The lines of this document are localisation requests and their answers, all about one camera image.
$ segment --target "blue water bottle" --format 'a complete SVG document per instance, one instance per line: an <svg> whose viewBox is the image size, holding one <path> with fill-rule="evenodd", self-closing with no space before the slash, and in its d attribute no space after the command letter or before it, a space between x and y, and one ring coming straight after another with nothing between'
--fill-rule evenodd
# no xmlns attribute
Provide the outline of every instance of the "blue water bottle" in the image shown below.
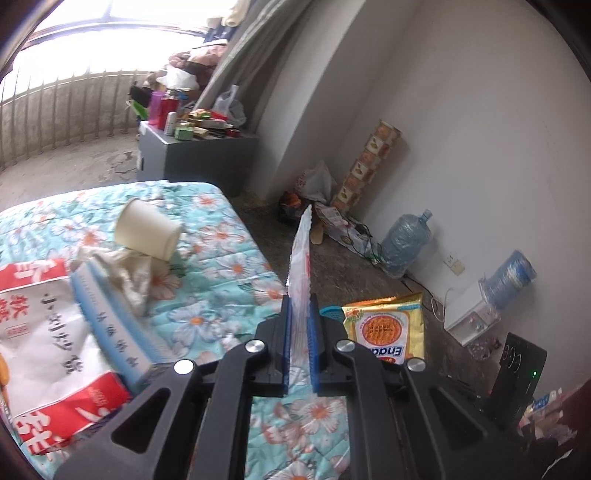
<svg viewBox="0 0 591 480"><path fill-rule="evenodd" d="M382 266L394 278L401 278L421 249L431 241L427 220L433 214L425 210L419 217L402 215L382 242Z"/></svg>

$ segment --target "mattress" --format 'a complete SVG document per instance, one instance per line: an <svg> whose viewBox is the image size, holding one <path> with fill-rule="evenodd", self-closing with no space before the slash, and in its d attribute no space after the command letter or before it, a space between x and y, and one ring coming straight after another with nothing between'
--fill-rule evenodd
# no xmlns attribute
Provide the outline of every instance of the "mattress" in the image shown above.
<svg viewBox="0 0 591 480"><path fill-rule="evenodd" d="M155 272L144 325L178 356L219 359L281 309L284 286L221 191L207 183L141 182L55 195L0 213L0 264L75 257L82 245L119 248L116 219L134 197L183 224L177 252ZM246 461L249 480L328 480L348 466L345 401L312 394L292 366L289 395L255 398ZM51 479L75 450L44 456L21 448Z"/></svg>

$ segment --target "red and white package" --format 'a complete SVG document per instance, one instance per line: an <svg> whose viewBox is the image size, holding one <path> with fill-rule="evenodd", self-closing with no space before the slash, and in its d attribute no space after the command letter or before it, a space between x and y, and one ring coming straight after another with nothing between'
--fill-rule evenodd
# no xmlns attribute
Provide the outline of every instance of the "red and white package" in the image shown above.
<svg viewBox="0 0 591 480"><path fill-rule="evenodd" d="M74 299L63 260L0 267L0 383L33 454L68 445L129 400Z"/></svg>

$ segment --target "tissue box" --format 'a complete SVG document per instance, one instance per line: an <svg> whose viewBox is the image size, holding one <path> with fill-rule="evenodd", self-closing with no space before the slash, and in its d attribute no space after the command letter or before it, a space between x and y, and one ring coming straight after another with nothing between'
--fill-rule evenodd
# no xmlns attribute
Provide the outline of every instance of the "tissue box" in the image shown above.
<svg viewBox="0 0 591 480"><path fill-rule="evenodd" d="M177 360L160 337L142 328L94 260L80 265L71 278L76 299L100 347L134 394Z"/></svg>

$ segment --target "electric outlet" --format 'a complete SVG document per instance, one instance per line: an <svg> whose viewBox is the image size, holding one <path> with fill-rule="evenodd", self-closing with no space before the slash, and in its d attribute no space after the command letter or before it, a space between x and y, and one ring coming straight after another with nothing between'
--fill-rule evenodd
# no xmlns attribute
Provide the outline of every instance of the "electric outlet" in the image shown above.
<svg viewBox="0 0 591 480"><path fill-rule="evenodd" d="M466 269L461 260L456 258L455 254L447 254L443 258L443 263L445 263L450 268L450 270L454 272L456 275L461 274Z"/></svg>
<svg viewBox="0 0 591 480"><path fill-rule="evenodd" d="M457 260L454 254L447 254L443 259L443 263L445 263L449 268L452 267L453 263Z"/></svg>
<svg viewBox="0 0 591 480"><path fill-rule="evenodd" d="M450 268L452 269L452 272L454 272L456 275L461 274L466 269L466 267L464 267L464 264L459 260L456 260L454 263L452 263L452 266Z"/></svg>

